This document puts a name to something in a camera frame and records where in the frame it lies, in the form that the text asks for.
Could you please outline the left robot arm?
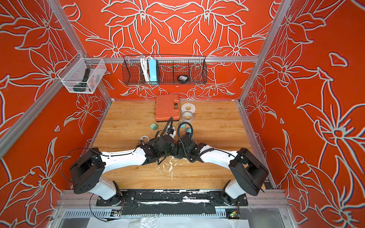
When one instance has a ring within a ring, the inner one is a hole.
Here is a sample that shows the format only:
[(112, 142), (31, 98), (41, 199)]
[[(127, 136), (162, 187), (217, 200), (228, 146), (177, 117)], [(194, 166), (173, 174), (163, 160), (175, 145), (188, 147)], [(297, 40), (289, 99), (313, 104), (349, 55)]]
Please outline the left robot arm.
[(141, 166), (157, 162), (169, 156), (174, 138), (170, 135), (159, 136), (135, 149), (120, 152), (101, 152), (97, 147), (89, 149), (71, 167), (73, 191), (75, 194), (91, 192), (104, 200), (119, 194), (117, 185), (102, 177), (112, 170)]

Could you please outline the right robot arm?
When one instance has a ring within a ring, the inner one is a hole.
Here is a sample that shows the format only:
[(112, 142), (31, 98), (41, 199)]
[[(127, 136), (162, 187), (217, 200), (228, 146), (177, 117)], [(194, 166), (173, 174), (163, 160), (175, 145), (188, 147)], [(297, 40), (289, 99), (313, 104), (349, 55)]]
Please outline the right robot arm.
[(225, 151), (205, 143), (196, 144), (191, 134), (178, 136), (176, 156), (191, 163), (212, 163), (230, 170), (234, 179), (223, 188), (223, 195), (235, 200), (243, 194), (257, 196), (269, 171), (250, 150)]

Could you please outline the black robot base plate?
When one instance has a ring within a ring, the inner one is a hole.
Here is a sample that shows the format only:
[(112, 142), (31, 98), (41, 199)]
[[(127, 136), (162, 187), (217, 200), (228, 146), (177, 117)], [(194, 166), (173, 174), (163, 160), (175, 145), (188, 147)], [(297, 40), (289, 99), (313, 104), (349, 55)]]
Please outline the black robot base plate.
[(247, 196), (228, 199), (222, 190), (122, 190), (118, 203), (97, 197), (96, 206), (112, 208), (121, 216), (216, 216), (228, 217), (248, 206)]

